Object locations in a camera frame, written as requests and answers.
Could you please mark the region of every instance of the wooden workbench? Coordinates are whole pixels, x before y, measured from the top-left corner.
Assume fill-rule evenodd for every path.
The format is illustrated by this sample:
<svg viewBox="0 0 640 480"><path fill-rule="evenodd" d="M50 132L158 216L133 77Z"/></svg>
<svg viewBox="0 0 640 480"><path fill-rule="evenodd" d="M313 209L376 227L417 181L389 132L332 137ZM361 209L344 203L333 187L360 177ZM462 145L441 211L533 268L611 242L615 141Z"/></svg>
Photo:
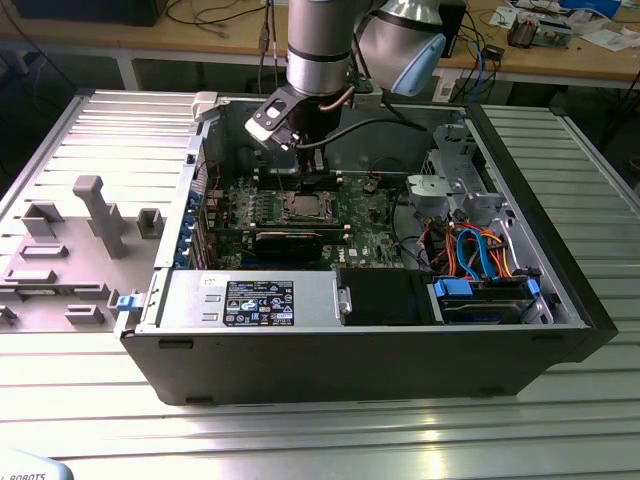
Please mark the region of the wooden workbench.
<svg viewBox="0 0 640 480"><path fill-rule="evenodd" d="M199 8L224 5L227 0L198 0ZM640 67L640 53L627 48L610 52L582 38L573 38L568 49L534 47L522 50L508 47L507 30L491 27L489 21L499 0L469 0L471 14L487 42L505 48L498 79L531 81L535 83L566 83L584 86L624 87L633 79ZM243 0L239 4L210 12L206 18L220 18L259 6L258 0ZM257 63L258 35L263 21L262 12L254 12L227 22L227 38L193 25L182 25L162 16L154 27L94 24L54 20L22 20L11 6L11 12L21 28L45 50L84 55L106 55L118 61L125 87L135 89L137 79L134 58L167 60ZM193 19L189 0L183 0L172 10L174 16ZM640 23L640 12L621 9L616 17L620 21ZM287 9L276 7L278 52L286 53ZM9 24L0 18L0 41L4 48L30 48ZM464 42L458 42L452 58L442 59L436 75L451 82L459 78L463 69L474 66L474 59Z"/></svg>

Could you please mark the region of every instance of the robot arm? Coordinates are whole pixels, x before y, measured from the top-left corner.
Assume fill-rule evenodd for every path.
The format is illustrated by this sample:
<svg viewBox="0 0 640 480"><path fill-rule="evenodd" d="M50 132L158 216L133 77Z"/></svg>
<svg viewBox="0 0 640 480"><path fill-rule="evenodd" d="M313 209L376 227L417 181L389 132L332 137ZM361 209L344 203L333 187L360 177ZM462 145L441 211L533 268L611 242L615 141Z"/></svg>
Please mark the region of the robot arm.
<svg viewBox="0 0 640 480"><path fill-rule="evenodd" d="M245 127L285 150L324 139L340 123L354 32L373 80L393 93L416 95L446 43L439 0L290 0L288 84ZM314 149L298 150L302 173Z"/></svg>

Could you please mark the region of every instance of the electronic components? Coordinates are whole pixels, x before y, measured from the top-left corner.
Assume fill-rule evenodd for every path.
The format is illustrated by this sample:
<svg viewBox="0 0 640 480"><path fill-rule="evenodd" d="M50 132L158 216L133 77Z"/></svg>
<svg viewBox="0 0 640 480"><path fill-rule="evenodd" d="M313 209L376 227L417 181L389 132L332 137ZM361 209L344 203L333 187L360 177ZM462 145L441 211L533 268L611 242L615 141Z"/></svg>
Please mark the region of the electronic components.
<svg viewBox="0 0 640 480"><path fill-rule="evenodd" d="M285 193L282 199L282 221L336 224L338 220L333 218L331 206L333 198L335 197L329 192Z"/></svg>
<svg viewBox="0 0 640 480"><path fill-rule="evenodd" d="M322 236L313 232L258 233L255 255L272 262L315 262L322 256Z"/></svg>

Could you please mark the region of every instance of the wire bundle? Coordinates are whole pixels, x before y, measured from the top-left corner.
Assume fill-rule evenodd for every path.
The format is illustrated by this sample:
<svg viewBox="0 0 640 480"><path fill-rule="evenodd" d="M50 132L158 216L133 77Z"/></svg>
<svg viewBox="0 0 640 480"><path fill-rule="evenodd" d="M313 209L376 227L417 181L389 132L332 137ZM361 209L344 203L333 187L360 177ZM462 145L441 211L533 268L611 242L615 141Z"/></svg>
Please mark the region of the wire bundle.
<svg viewBox="0 0 640 480"><path fill-rule="evenodd" d="M424 244L427 235L433 229L428 226L419 239ZM469 259L464 258L465 241L475 243L476 251ZM476 259L480 257L480 264L487 278L511 278L511 269L507 261L507 244L495 233L469 223L450 224L444 233L445 247L430 262L431 268L441 275L459 276L459 270L464 273L461 278L480 280L480 275L473 270Z"/></svg>
<svg viewBox="0 0 640 480"><path fill-rule="evenodd" d="M469 11L465 11L465 15L469 18L469 21L471 22L471 26L469 27L464 24L460 25L461 30L457 36L460 40L467 42L467 48L469 48L469 46L473 47L473 50L469 49L469 53L471 53L471 56L475 59L476 63L474 67L471 69L471 71L469 72L469 74L467 75L467 78L465 79L462 86L456 87L458 91L453 95L453 97L451 98L451 101L456 101L458 97L460 97L460 95L462 95L460 99L463 101L466 95L471 94L469 101L472 102L479 95L483 95L484 93L487 93L487 92L489 92L489 97L487 98L487 100L489 100L489 98L491 97L491 93L493 92L493 88L495 87L496 74L498 70L500 70L502 62L498 61L498 63L496 63L495 60L491 59L491 63L493 64L493 72L491 73L491 75L487 77L486 80L483 79L482 75L487 70L487 65L486 65L487 59L484 58L484 56L482 55L482 52L487 46L487 42L485 40L484 35L480 33L480 31L476 28L475 20L470 15ZM473 84L473 86L467 88L467 85L471 80L471 76L473 75L473 72L475 72L476 70L478 70L478 77L476 78L476 81ZM485 87L483 90L481 90L481 86L484 84L488 86Z"/></svg>

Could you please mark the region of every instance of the power cable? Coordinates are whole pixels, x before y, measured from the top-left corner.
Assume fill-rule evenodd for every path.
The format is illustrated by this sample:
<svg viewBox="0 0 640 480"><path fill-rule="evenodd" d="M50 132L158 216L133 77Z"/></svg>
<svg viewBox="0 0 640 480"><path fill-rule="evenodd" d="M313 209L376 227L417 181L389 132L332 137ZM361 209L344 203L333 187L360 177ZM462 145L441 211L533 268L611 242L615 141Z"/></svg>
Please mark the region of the power cable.
<svg viewBox="0 0 640 480"><path fill-rule="evenodd" d="M234 18L238 18L241 17L243 15L247 15L249 13L253 13L253 12L259 12L261 10L264 10L266 7L262 6L262 7L257 7L257 8L252 8L250 10L245 10L243 12L240 13L236 13L233 15L230 15L228 17L224 17L224 18L217 18L215 20L207 20L207 21L199 21L199 22L190 22L187 20L182 20L180 18L174 17L173 14L171 13L171 9L173 9L177 4L179 4L180 2L182 2L182 0L174 0L172 3L170 3L169 5L167 5L167 10L165 12L165 15L167 16L167 18L173 20L174 22L178 22L181 23L183 25L213 25L215 23L222 23L222 22L226 22L228 20L233 20ZM202 10L200 12L200 14L209 11L210 9L205 9Z"/></svg>
<svg viewBox="0 0 640 480"><path fill-rule="evenodd" d="M314 143L306 143L301 145L295 145L294 148L299 150L304 150L308 148L317 148L322 147L323 145L327 145L328 143L335 142L336 140L348 135L349 133L358 130L359 128L366 127L367 125L372 125L374 123L395 123L397 125L404 125L405 127L413 128L414 130L420 130L424 128L422 125L414 124L413 122L404 122L400 119L396 118L369 118L367 120L362 120L361 122L354 123L343 130L340 130L337 133L334 133L330 137L325 138L324 140L320 140L319 142Z"/></svg>

